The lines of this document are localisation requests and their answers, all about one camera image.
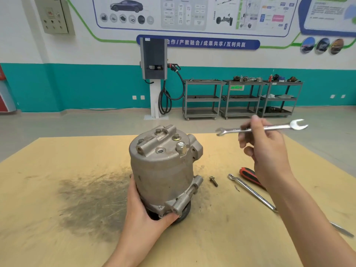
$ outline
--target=right hand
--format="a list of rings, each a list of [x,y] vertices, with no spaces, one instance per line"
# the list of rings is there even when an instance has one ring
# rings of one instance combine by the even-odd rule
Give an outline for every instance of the right hand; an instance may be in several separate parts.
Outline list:
[[[265,184],[276,178],[291,174],[287,148],[283,135],[278,131],[265,131],[264,126],[271,125],[257,115],[244,123],[241,129],[252,128],[252,133],[239,133],[238,141],[244,153],[255,161],[255,172],[260,182]]]

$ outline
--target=electrical box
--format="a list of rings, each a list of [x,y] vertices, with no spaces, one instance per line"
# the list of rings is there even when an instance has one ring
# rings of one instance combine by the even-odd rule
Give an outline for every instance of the electrical box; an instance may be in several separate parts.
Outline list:
[[[66,0],[34,0],[34,2],[45,33],[75,35]]]
[[[167,79],[167,39],[140,37],[141,68],[145,80]]]

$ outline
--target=blue banner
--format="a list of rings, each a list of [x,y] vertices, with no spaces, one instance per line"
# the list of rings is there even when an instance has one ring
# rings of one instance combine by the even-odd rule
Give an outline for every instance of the blue banner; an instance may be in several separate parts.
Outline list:
[[[137,44],[140,44],[140,37],[143,37],[145,39],[150,39],[150,38],[167,39],[168,47],[209,48],[209,49],[248,49],[248,50],[256,50],[260,47],[260,41],[254,39],[176,37],[176,36],[168,36],[168,35],[145,35],[145,34],[140,34],[136,37]]]

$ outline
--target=gray floor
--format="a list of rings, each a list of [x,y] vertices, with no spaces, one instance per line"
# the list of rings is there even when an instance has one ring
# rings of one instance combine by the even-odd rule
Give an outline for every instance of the gray floor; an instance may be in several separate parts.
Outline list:
[[[148,111],[69,112],[56,114],[0,115],[0,161],[39,137],[71,137],[140,134],[157,125],[175,124],[186,133],[213,133],[218,127],[238,127],[246,119],[218,118],[185,121],[181,109],[169,120],[144,121]],[[309,128],[286,135],[356,177],[356,107],[299,107],[293,117],[270,118],[273,124],[303,118]]]

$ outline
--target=loose bolt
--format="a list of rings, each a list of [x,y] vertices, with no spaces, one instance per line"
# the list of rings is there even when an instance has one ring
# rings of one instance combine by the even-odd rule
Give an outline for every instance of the loose bolt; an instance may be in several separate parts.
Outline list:
[[[215,178],[213,176],[210,176],[210,181],[214,184],[214,186],[218,187],[217,182],[215,181]]]

